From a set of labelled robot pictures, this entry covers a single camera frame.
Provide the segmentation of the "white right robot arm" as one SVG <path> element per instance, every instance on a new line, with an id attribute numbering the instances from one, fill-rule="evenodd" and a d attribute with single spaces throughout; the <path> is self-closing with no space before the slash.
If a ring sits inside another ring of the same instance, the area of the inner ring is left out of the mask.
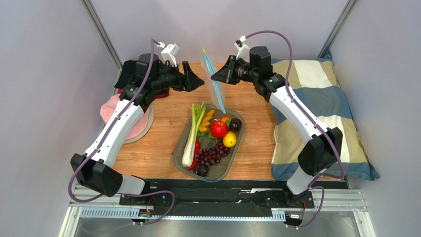
<path id="1" fill-rule="evenodd" d="M 249 62 L 230 55 L 211 79 L 232 85 L 251 82 L 255 91 L 293 125 L 305 146 L 298 155 L 297 170 L 287 181 L 287 190 L 291 195 L 301 195 L 310 189 L 320 174 L 340 162 L 342 131 L 321 122 L 294 94 L 287 79 L 273 72 L 267 47 L 256 46 L 246 52 L 250 56 Z"/>

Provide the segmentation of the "clear zip top bag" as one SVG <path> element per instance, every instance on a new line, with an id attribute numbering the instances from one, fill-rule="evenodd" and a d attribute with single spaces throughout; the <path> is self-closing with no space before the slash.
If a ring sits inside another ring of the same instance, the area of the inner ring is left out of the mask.
<path id="1" fill-rule="evenodd" d="M 201 66 L 205 73 L 206 85 L 208 86 L 208 92 L 211 101 L 218 109 L 220 109 L 225 114 L 225 91 L 222 83 L 211 79 L 211 77 L 216 72 L 216 67 L 213 65 L 209 55 L 207 54 L 204 48 L 202 48 Z"/>

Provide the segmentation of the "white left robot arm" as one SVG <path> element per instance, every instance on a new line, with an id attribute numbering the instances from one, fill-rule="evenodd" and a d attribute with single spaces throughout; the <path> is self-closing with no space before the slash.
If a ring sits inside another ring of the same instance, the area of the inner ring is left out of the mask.
<path id="1" fill-rule="evenodd" d="M 113 169 L 121 146 L 157 95 L 170 88 L 190 92 L 204 83 L 187 61 L 183 61 L 182 68 L 179 68 L 169 60 L 160 60 L 156 54 L 140 55 L 111 118 L 98 138 L 83 154 L 72 156 L 74 174 L 70 184 L 77 182 L 107 197 L 115 194 L 135 197 L 142 194 L 146 187 L 144 179 L 123 175 Z"/>

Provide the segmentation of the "dark purple plum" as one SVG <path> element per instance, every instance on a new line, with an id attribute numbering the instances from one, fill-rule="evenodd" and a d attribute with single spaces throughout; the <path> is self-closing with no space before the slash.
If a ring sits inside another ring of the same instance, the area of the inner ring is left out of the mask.
<path id="1" fill-rule="evenodd" d="M 232 118 L 229 122 L 229 130 L 232 132 L 237 132 L 242 127 L 242 121 L 238 118 Z"/>

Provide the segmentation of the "purple grape bunch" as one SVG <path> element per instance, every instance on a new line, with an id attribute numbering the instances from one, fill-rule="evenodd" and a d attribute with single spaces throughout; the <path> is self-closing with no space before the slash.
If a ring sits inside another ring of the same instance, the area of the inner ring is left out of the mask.
<path id="1" fill-rule="evenodd" d="M 216 165 L 231 152 L 231 148 L 225 147 L 222 142 L 218 142 L 210 148 L 200 149 L 197 156 L 197 164 L 204 164 L 206 166 Z"/>

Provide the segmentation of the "yellow lemon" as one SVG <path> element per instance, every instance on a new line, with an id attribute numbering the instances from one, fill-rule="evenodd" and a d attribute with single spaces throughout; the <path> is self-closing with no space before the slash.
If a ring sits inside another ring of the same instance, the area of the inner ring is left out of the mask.
<path id="1" fill-rule="evenodd" d="M 232 148 L 237 144 L 237 136 L 234 132 L 229 131 L 222 141 L 225 147 Z"/>

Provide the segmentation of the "red apple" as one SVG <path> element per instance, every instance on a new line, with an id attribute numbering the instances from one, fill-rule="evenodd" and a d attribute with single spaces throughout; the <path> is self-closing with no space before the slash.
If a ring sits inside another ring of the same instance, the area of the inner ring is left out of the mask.
<path id="1" fill-rule="evenodd" d="M 217 139 L 222 139 L 228 133 L 228 126 L 225 122 L 216 120 L 210 125 L 210 134 Z"/>

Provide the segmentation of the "dark mangosteen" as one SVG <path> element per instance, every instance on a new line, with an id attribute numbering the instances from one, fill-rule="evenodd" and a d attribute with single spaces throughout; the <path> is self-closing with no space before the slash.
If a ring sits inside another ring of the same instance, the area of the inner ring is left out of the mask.
<path id="1" fill-rule="evenodd" d="M 195 174 L 201 177 L 207 177 L 209 174 L 209 167 L 204 164 L 197 165 L 195 168 Z"/>

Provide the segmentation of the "ginger root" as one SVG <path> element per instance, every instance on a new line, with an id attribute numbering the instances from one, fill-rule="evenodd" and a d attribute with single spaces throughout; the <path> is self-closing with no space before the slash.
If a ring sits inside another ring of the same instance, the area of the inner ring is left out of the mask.
<path id="1" fill-rule="evenodd" d="M 215 110 L 209 110 L 208 112 L 206 112 L 206 114 L 202 118 L 202 121 L 199 125 L 199 128 L 198 128 L 199 132 L 201 133 L 207 132 L 208 127 L 211 123 L 210 120 L 213 118 L 214 113 L 215 113 Z"/>

